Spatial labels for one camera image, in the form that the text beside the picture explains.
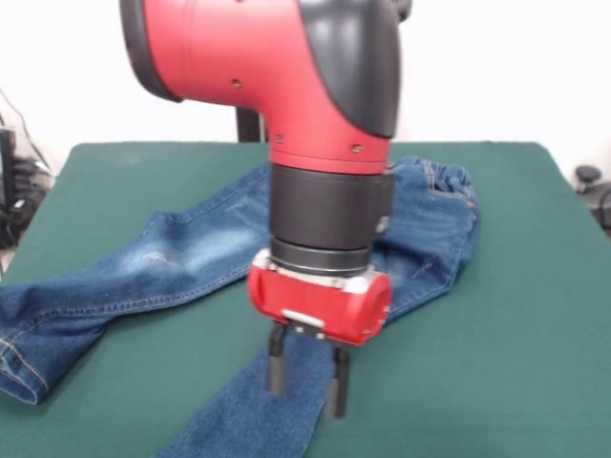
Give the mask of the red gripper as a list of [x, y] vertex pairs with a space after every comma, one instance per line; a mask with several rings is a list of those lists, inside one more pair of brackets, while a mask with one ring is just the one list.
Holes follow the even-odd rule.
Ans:
[[[247, 276], [254, 308], [274, 323], [268, 337], [267, 390], [284, 392], [286, 324], [317, 330], [344, 344], [361, 346], [381, 331], [390, 312], [390, 278], [373, 268], [353, 277], [325, 277], [291, 271], [271, 259], [270, 250], [257, 253]], [[329, 385], [328, 416], [346, 415], [350, 357], [334, 346]]]

